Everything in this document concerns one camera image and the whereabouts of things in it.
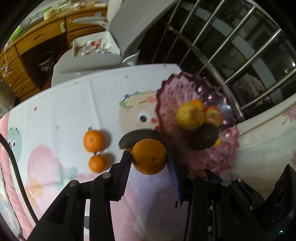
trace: metal railing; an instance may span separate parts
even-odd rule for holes
[[[256,51],[242,66],[240,66],[234,73],[232,73],[227,79],[224,79],[223,76],[219,73],[219,71],[217,70],[217,68],[212,64],[213,59],[218,55],[218,53],[230,42],[232,41],[232,39],[236,36],[236,34],[240,31],[240,29],[242,28],[242,26],[246,23],[246,21],[254,14],[256,7],[255,6],[251,6],[251,8],[247,11],[247,13],[243,16],[243,18],[237,23],[237,25],[234,27],[234,29],[228,34],[228,36],[224,39],[224,41],[220,44],[220,46],[215,50],[215,52],[212,54],[211,57],[207,58],[204,54],[202,54],[202,52],[200,51],[200,49],[196,46],[196,43],[198,42],[198,40],[200,39],[200,37],[202,36],[202,34],[205,32],[205,30],[207,29],[207,27],[212,24],[212,22],[214,21],[217,13],[219,12],[219,10],[221,9],[221,7],[223,6],[223,4],[226,2],[226,0],[221,0],[219,2],[219,4],[217,5],[217,7],[215,8],[215,10],[213,11],[213,13],[208,17],[208,19],[206,20],[204,26],[202,27],[202,29],[199,31],[199,33],[197,34],[196,38],[194,39],[194,41],[192,42],[191,40],[189,40],[188,38],[186,38],[182,32],[186,26],[186,24],[188,23],[190,17],[196,12],[198,5],[200,3],[200,0],[197,0],[196,3],[192,6],[191,10],[189,11],[185,21],[183,22],[180,30],[176,30],[173,26],[171,26],[171,21],[174,17],[174,15],[176,14],[178,8],[181,6],[182,4],[182,0],[179,0],[178,3],[176,4],[174,11],[167,23],[167,26],[165,28],[165,31],[162,35],[162,38],[159,42],[159,45],[154,53],[153,59],[152,59],[152,63],[155,61],[155,58],[157,56],[157,53],[159,51],[159,48],[161,46],[161,43],[163,41],[164,35],[166,34],[167,30],[171,31],[172,33],[174,33],[176,35],[176,38],[171,46],[171,48],[169,49],[169,52],[167,53],[167,55],[165,56],[163,62],[166,62],[173,47],[175,46],[176,42],[178,39],[180,39],[183,43],[185,43],[188,47],[188,51],[186,52],[186,54],[184,55],[184,57],[182,58],[181,62],[179,63],[179,65],[181,66],[182,63],[184,62],[184,60],[186,59],[186,57],[188,56],[188,54],[190,52],[192,52],[194,55],[196,55],[196,57],[201,61],[201,63],[203,64],[203,67],[198,71],[198,74],[200,74],[202,72],[202,70],[204,70],[205,68],[209,71],[209,73],[212,75],[212,77],[216,80],[217,84],[220,86],[221,90],[224,92],[224,94],[227,96],[230,104],[233,107],[234,110],[234,114],[237,117],[238,121],[241,122],[243,120],[245,120],[244,114],[243,112],[245,110],[247,110],[248,108],[250,108],[251,106],[255,105],[256,103],[260,102],[261,100],[263,100],[264,98],[266,98],[267,96],[269,96],[271,93],[273,93],[275,90],[277,90],[278,88],[280,88],[283,84],[285,84],[287,81],[289,81],[295,74],[296,74],[296,67],[293,68],[291,71],[288,72],[288,74],[286,76],[284,76],[282,79],[280,79],[278,82],[276,82],[274,85],[272,85],[271,87],[269,87],[268,89],[266,89],[263,93],[259,94],[257,97],[255,97],[253,100],[249,101],[248,103],[246,103],[243,106],[240,106],[235,95],[233,94],[233,92],[231,91],[231,89],[229,88],[229,84],[233,83],[235,80],[238,80],[242,74],[245,73],[245,71],[247,70],[247,68],[253,64],[259,57],[260,55],[266,51],[266,49],[280,36],[280,34],[282,33],[281,29],[278,29],[275,31],[275,33],[266,41],[265,44],[263,44],[263,46],[261,48],[259,48],[258,51]]]

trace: gray chair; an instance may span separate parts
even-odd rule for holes
[[[95,70],[112,69],[136,64],[137,50],[147,30],[159,20],[177,0],[125,0],[110,24],[102,17],[85,17],[75,23],[92,23],[109,31],[120,48],[120,55],[93,54],[72,56],[67,51],[54,67],[52,86],[85,75]]]

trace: white plastic box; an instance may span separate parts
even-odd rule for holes
[[[73,40],[73,47],[72,47],[72,56],[76,56],[76,47],[85,44],[88,41],[96,40],[103,38],[102,41],[107,41],[106,48],[112,48],[113,54],[120,55],[120,48],[117,46],[115,40],[113,39],[111,33],[109,31],[104,31],[96,34],[89,34],[83,37],[79,37]]]

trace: dark green vegetable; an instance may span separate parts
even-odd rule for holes
[[[219,138],[218,128],[212,124],[203,124],[189,136],[189,146],[193,150],[203,150],[213,146]]]
[[[161,142],[160,133],[151,129],[140,129],[125,134],[119,141],[122,149],[132,148],[137,142],[144,139],[155,139]]]

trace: screw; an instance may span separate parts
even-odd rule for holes
[[[221,182],[221,185],[224,186],[224,187],[228,187],[229,186],[229,182],[223,180]]]
[[[196,178],[196,175],[195,175],[194,173],[189,173],[189,174],[187,175],[187,177],[188,177],[189,179],[195,179],[195,178]]]
[[[71,187],[74,187],[74,186],[76,186],[77,185],[77,181],[76,180],[72,180],[71,182],[69,182],[69,185],[71,186]]]
[[[104,179],[107,179],[107,178],[111,177],[111,173],[109,173],[109,172],[105,172],[105,173],[103,173],[102,177],[103,177]]]

